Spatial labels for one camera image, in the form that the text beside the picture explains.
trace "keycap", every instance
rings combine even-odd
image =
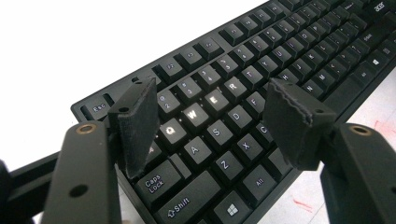
[[[182,123],[189,129],[190,133],[199,133],[210,121],[210,117],[197,104],[187,107],[181,113]]]
[[[213,163],[212,168],[219,179],[230,186],[242,174],[244,167],[231,151],[226,151]]]
[[[257,206],[275,186],[275,180],[259,165],[243,180],[240,189],[244,197]]]
[[[203,91],[191,77],[188,77],[177,83],[175,93],[185,105],[189,105],[198,99]]]
[[[212,150],[199,136],[184,146],[181,153],[195,172],[204,169],[214,156]]]
[[[170,119],[160,127],[160,138],[165,143],[166,149],[176,150],[187,140],[187,133],[177,122],[176,119]]]
[[[202,209],[216,198],[221,188],[208,171],[204,171],[166,203],[154,216],[161,223],[186,223],[201,215]]]
[[[81,112],[87,120],[103,120],[113,104],[109,95],[96,96],[81,108]]]
[[[224,122],[236,134],[241,135],[248,130],[253,119],[241,105],[234,107],[224,117]]]
[[[231,144],[233,133],[221,120],[217,120],[205,130],[204,137],[217,152],[221,152]]]
[[[210,61],[219,56],[224,50],[211,37],[198,42],[194,48],[207,60]]]
[[[260,155],[264,153],[262,146],[250,133],[241,138],[236,145],[233,145],[233,151],[246,167],[258,160]]]
[[[216,205],[212,217],[216,223],[238,224],[242,223],[251,211],[236,191],[233,190]]]
[[[142,197],[146,206],[166,198],[166,194],[181,186],[183,178],[170,161],[164,161],[157,168],[145,175],[135,185],[137,193]]]
[[[283,177],[292,169],[290,163],[286,163],[279,148],[273,151],[263,165],[266,170],[273,176],[277,182],[280,182]]]

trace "black key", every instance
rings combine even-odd
[[[304,53],[304,46],[294,37],[286,41],[282,47],[289,52],[293,59],[297,59]]]
[[[279,46],[282,43],[282,36],[274,30],[274,28],[269,28],[265,30],[260,37],[265,40],[266,43],[271,47],[271,49]]]
[[[366,88],[375,78],[375,70],[368,62],[363,62],[359,64],[350,76],[360,83],[363,88]]]
[[[277,78],[283,79],[285,81],[297,84],[300,83],[300,79],[297,78],[290,70],[289,68],[283,70],[282,72],[277,75]]]
[[[285,20],[280,21],[277,25],[274,26],[274,28],[283,37],[284,40],[291,38],[296,33],[294,27],[292,27]]]
[[[245,45],[242,45],[230,53],[230,56],[235,60],[242,68],[248,67],[255,61],[254,54],[248,50]]]
[[[189,106],[181,113],[182,123],[187,126],[190,133],[199,133],[209,122],[209,116],[197,104]]]
[[[285,68],[292,61],[291,55],[282,47],[279,46],[274,49],[270,57],[273,58],[281,69]]]
[[[174,58],[165,59],[155,67],[155,70],[168,84],[175,82],[187,74],[186,70]]]
[[[260,158],[264,153],[264,149],[260,144],[248,133],[236,145],[233,145],[233,151],[236,156],[249,167],[253,162]]]
[[[250,91],[256,90],[268,80],[268,77],[263,77],[253,66],[247,67],[238,77],[242,84]]]
[[[251,15],[250,17],[255,22],[257,22],[257,24],[261,27],[261,29],[267,27],[274,21],[274,19],[271,18],[270,15],[268,15],[262,9],[255,11],[253,15]]]
[[[317,99],[320,99],[324,94],[324,91],[312,79],[306,81],[302,88]]]
[[[252,121],[251,116],[241,105],[236,106],[224,117],[224,122],[236,135],[246,132]]]
[[[206,95],[203,104],[204,109],[215,119],[220,117],[230,106],[230,102],[228,102],[219,90],[213,90]]]
[[[254,63],[256,69],[265,77],[273,77],[280,69],[279,66],[268,55],[260,58]]]
[[[256,125],[251,134],[265,149],[269,149],[274,144],[274,138],[262,123]]]
[[[261,119],[262,111],[265,107],[265,100],[255,91],[243,102],[243,107],[252,118]]]
[[[219,179],[227,186],[235,182],[244,170],[242,164],[231,151],[226,151],[213,163],[212,167]]]
[[[301,0],[279,0],[279,2],[290,11],[294,11],[302,5]]]
[[[207,60],[210,61],[219,56],[224,50],[212,38],[201,40],[194,48]]]
[[[259,37],[258,35],[250,39],[246,43],[246,46],[248,49],[251,50],[252,53],[254,53],[256,58],[262,57],[271,49],[270,46],[265,41],[263,41],[262,38]]]
[[[277,182],[280,182],[283,177],[292,169],[290,163],[286,163],[279,148],[271,153],[271,155],[264,161],[264,167],[273,176]]]
[[[221,58],[217,59],[213,64],[213,68],[225,79],[233,77],[238,72],[241,71],[241,68],[238,66],[233,59],[230,58],[228,54],[222,56]]]
[[[236,78],[232,77],[221,86],[224,96],[231,104],[238,104],[248,93],[247,88]]]
[[[266,11],[271,18],[274,18],[275,21],[278,21],[281,18],[285,17],[285,12],[283,11],[283,9],[277,6],[275,3],[270,3],[266,5],[264,11]]]
[[[257,206],[275,186],[275,180],[259,165],[244,179],[240,189],[244,197]]]
[[[213,91],[221,82],[221,76],[210,65],[199,70],[194,77],[205,91]]]
[[[191,171],[186,166],[186,164],[184,164],[184,162],[177,155],[177,153],[175,153],[171,157],[169,157],[169,161],[172,162],[172,164],[177,168],[178,173],[181,174],[181,176],[185,180],[187,180],[187,179],[189,179],[191,177]]]
[[[180,109],[180,101],[170,91],[158,93],[158,105],[160,116],[164,120],[168,120],[175,116]]]
[[[145,205],[151,208],[162,201],[169,193],[182,184],[182,176],[170,161],[164,161],[157,168],[145,175],[134,186]]]
[[[337,115],[341,115],[361,91],[362,87],[349,77],[323,101],[323,104],[331,108]]]
[[[155,142],[153,142],[148,151],[148,158],[146,160],[146,169],[157,166],[159,162],[163,161],[164,159],[165,159],[165,154],[158,147],[158,145]]]
[[[305,49],[312,48],[312,46],[317,42],[315,37],[306,29],[297,34],[296,39],[304,46]]]
[[[175,119],[170,119],[160,127],[159,136],[165,143],[166,149],[175,151],[187,140],[187,133]]]
[[[205,139],[217,152],[221,152],[231,144],[233,133],[218,120],[206,129]]]
[[[236,25],[247,37],[255,35],[261,29],[261,27],[248,16],[242,18]]]
[[[238,27],[236,27],[235,24],[225,27],[224,30],[219,33],[232,46],[241,43],[246,38],[245,34]]]
[[[183,158],[186,159],[195,172],[204,169],[214,155],[200,137],[192,139],[183,149],[181,151]]]
[[[334,84],[335,84],[335,79],[328,73],[326,70],[321,69],[318,71],[313,77],[312,80],[317,83],[320,88],[323,90],[324,93],[326,93],[328,90],[330,90]]]
[[[242,223],[250,213],[251,209],[236,191],[232,191],[215,207],[212,217],[215,223],[238,224]]]
[[[204,58],[193,47],[188,47],[181,51],[177,55],[177,59],[189,72],[205,63]]]
[[[289,66],[289,70],[300,80],[300,82],[304,82],[309,79],[313,72],[312,68],[301,58],[292,63],[291,66]]]
[[[161,223],[186,223],[201,215],[220,190],[221,187],[211,174],[204,171],[154,216]]]
[[[109,95],[100,95],[90,100],[81,108],[87,120],[103,120],[107,116],[107,112],[114,104]]]
[[[185,105],[189,105],[199,98],[202,90],[191,77],[188,77],[175,86],[175,92]]]

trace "shift key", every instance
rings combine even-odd
[[[199,216],[219,192],[219,184],[205,171],[162,207],[155,218],[159,223],[186,223]]]
[[[183,178],[170,161],[164,161],[157,168],[141,178],[135,190],[147,207],[152,208],[182,184]]]

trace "black keyboard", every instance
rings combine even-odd
[[[301,173],[262,122],[282,78],[347,119],[396,65],[390,1],[273,0],[72,105],[106,121],[133,82],[155,77],[161,128],[145,173],[120,184],[147,223],[256,223]]]

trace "key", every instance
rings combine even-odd
[[[217,59],[212,66],[224,79],[233,77],[241,71],[241,67],[228,54]]]
[[[224,50],[211,37],[202,39],[194,48],[207,60],[218,57]]]
[[[205,169],[214,156],[212,150],[198,136],[184,146],[181,153],[195,172]]]
[[[231,104],[238,104],[248,93],[247,88],[236,78],[232,77],[220,87],[224,96]]]
[[[265,100],[255,91],[243,102],[243,107],[255,120],[261,119],[262,111],[265,107]]]
[[[244,170],[231,151],[226,151],[212,167],[219,179],[227,186],[235,182]]]
[[[135,185],[136,192],[149,208],[164,200],[169,192],[179,188],[183,178],[170,161],[164,161]]]
[[[187,74],[174,58],[167,58],[155,66],[155,71],[166,83],[172,84]]]
[[[251,116],[241,105],[236,106],[224,117],[224,122],[236,135],[246,132],[252,121]]]
[[[268,159],[264,160],[264,167],[277,182],[280,182],[292,169],[290,163],[286,163],[279,148],[273,151]]]
[[[253,66],[249,66],[243,70],[239,77],[239,81],[250,91],[254,91],[268,79],[268,77],[263,77]]]
[[[175,92],[185,105],[189,105],[199,98],[202,90],[191,77],[188,77],[175,86]]]
[[[233,133],[218,120],[206,129],[204,137],[217,152],[221,152],[231,144]]]
[[[205,91],[213,91],[221,82],[221,76],[210,65],[199,70],[194,77]]]
[[[154,216],[160,223],[187,223],[200,216],[220,190],[221,187],[212,175],[204,171]]]
[[[107,112],[114,104],[108,94],[96,96],[81,108],[87,120],[103,120],[107,116]]]
[[[244,197],[257,206],[275,186],[275,180],[259,165],[243,180],[240,189]]]
[[[260,144],[248,133],[236,145],[233,145],[233,151],[238,158],[249,167],[253,162],[260,158],[264,153],[264,149]]]
[[[210,113],[214,119],[218,119],[230,106],[228,100],[219,92],[213,90],[205,96],[203,100],[204,109]]]
[[[181,51],[177,55],[177,59],[189,72],[205,63],[204,58],[193,47],[188,47]]]
[[[160,116],[164,120],[172,118],[179,112],[180,101],[170,91],[157,94]]]
[[[181,113],[182,123],[186,125],[190,133],[198,134],[210,121],[206,112],[197,104],[189,106]]]
[[[187,133],[177,122],[176,119],[170,119],[160,127],[159,136],[165,143],[166,148],[174,152],[179,146],[187,140]]]
[[[245,204],[241,197],[232,191],[214,209],[213,218],[215,223],[238,224],[242,223],[251,209]]]

